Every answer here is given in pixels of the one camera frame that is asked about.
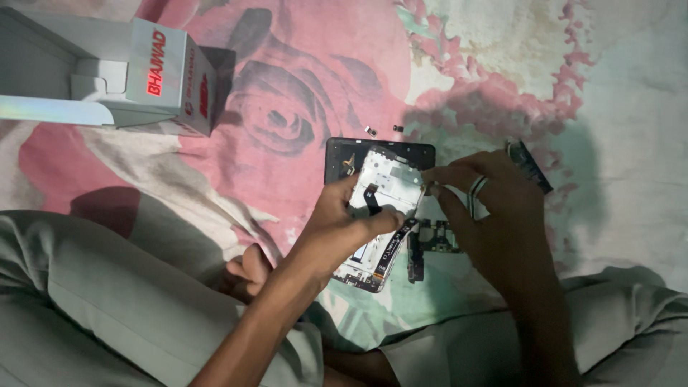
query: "smartphone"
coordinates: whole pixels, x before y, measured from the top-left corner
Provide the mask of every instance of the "smartphone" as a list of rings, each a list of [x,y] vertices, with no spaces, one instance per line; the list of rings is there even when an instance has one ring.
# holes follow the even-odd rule
[[[389,149],[373,145],[363,159],[347,211],[353,218],[366,218],[392,209],[402,212],[406,221],[401,229],[361,246],[332,277],[371,293],[381,291],[402,242],[418,222],[414,216],[424,193],[418,168]]]
[[[373,146],[392,151],[421,171],[435,167],[435,147],[432,145],[331,137],[325,145],[325,184],[360,171]]]

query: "silver ring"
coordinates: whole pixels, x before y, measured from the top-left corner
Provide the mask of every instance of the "silver ring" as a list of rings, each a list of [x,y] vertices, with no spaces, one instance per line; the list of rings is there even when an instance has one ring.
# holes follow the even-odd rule
[[[484,179],[482,179],[480,181],[480,183],[477,185],[477,187],[473,190],[473,197],[477,198],[477,195],[480,193],[480,190],[482,189],[482,187],[485,187],[486,183],[487,183],[487,178],[484,177]]]
[[[478,176],[477,179],[475,179],[475,181],[471,185],[471,189],[469,189],[469,196],[476,196],[476,194],[475,194],[476,189],[478,188],[478,186],[480,186],[480,188],[482,188],[482,186],[484,185],[484,181],[486,181],[486,180],[487,180],[487,177],[485,177],[485,175]]]
[[[485,183],[487,183],[487,177],[485,175],[480,175],[477,177],[477,179],[475,179],[471,185],[471,189],[469,190],[467,201],[469,205],[469,213],[472,219],[475,219],[475,200],[477,199],[477,195],[482,187],[485,187]]]

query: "white cardboard box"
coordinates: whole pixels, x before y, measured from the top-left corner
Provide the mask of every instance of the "white cardboard box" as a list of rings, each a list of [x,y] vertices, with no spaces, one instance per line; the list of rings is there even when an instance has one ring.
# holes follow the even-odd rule
[[[0,118],[210,136],[217,75],[191,37],[0,8]]]

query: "mint green fabric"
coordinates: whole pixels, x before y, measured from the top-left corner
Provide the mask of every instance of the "mint green fabric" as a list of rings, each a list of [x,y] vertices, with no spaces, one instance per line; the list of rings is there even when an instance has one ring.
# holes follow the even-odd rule
[[[186,386],[243,309],[92,222],[0,212],[2,386]],[[297,324],[261,385],[321,385],[320,340]]]

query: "person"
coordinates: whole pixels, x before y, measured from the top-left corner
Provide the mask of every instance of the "person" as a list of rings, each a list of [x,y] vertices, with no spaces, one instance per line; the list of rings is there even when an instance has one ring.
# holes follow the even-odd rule
[[[477,194],[474,221],[458,197]],[[507,311],[428,326],[368,353],[324,348],[298,322],[336,267],[396,230],[382,211],[346,212],[356,177],[323,188],[289,254],[272,270],[249,247],[228,297],[86,220],[0,212],[0,381],[6,386],[682,385],[688,297],[646,284],[582,278],[562,289],[544,199],[502,151],[424,172],[473,266]]]

